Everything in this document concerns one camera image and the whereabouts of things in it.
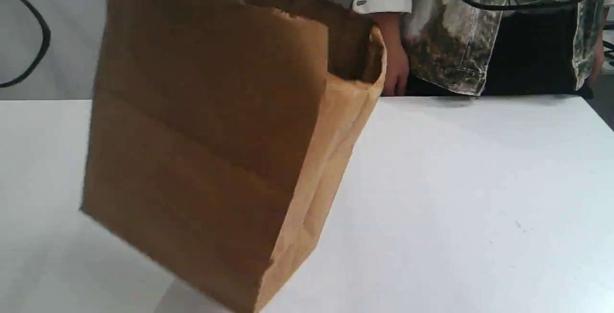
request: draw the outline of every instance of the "camouflage jacket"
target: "camouflage jacket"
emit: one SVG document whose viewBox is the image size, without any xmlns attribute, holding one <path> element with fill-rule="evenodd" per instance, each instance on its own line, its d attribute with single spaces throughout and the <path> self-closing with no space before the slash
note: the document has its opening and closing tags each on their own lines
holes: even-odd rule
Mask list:
<svg viewBox="0 0 614 313">
<path fill-rule="evenodd" d="M 475 0 L 482 4 L 533 4 L 563 0 Z M 603 29 L 603 8 L 614 0 L 584 0 L 577 8 L 570 66 L 581 88 L 592 70 L 593 48 Z M 447 90 L 479 95 L 503 12 L 483 11 L 462 0 L 355 0 L 360 13 L 400 12 L 412 74 Z"/>
</svg>

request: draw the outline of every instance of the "white tabletop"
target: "white tabletop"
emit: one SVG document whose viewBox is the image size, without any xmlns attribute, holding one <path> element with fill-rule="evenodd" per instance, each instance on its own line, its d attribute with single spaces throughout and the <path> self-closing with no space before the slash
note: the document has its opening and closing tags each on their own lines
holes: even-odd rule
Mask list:
<svg viewBox="0 0 614 313">
<path fill-rule="evenodd" d="M 89 109 L 0 102 L 0 312 L 225 312 L 77 211 Z M 579 98 L 384 99 L 265 313 L 612 313 L 613 175 Z"/>
</svg>

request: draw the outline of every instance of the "black cord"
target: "black cord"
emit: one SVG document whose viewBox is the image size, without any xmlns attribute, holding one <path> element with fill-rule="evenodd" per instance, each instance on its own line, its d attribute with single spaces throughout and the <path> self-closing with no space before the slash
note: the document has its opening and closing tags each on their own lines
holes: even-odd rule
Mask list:
<svg viewBox="0 0 614 313">
<path fill-rule="evenodd" d="M 39 65 L 40 60 L 42 60 L 42 58 L 45 56 L 47 50 L 49 49 L 49 45 L 51 44 L 51 30 L 45 22 L 45 19 L 42 17 L 42 15 L 40 15 L 39 11 L 30 2 L 28 2 L 28 0 L 20 1 L 22 1 L 22 3 L 26 5 L 26 7 L 28 7 L 28 9 L 32 12 L 32 14 L 34 14 L 35 18 L 38 20 L 40 29 L 42 30 L 42 44 L 40 44 L 39 52 L 37 53 L 34 61 L 32 61 L 30 66 L 26 68 L 26 70 L 15 79 L 12 79 L 7 83 L 0 84 L 0 88 L 11 87 L 24 81 Z"/>
<path fill-rule="evenodd" d="M 487 5 L 475 2 L 474 0 L 463 0 L 466 4 L 485 11 L 528 11 L 534 9 L 554 9 L 568 7 L 570 5 L 579 4 L 584 0 L 566 0 L 560 2 L 551 2 L 548 4 L 525 4 L 525 5 Z"/>
</svg>

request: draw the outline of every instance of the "brown paper bag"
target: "brown paper bag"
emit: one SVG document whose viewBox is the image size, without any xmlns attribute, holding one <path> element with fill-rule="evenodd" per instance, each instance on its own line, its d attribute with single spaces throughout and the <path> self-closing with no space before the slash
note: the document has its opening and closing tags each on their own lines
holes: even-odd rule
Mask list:
<svg viewBox="0 0 614 313">
<path fill-rule="evenodd" d="M 82 206 L 241 313 L 316 246 L 385 67 L 340 5 L 244 2 L 109 0 Z"/>
</svg>

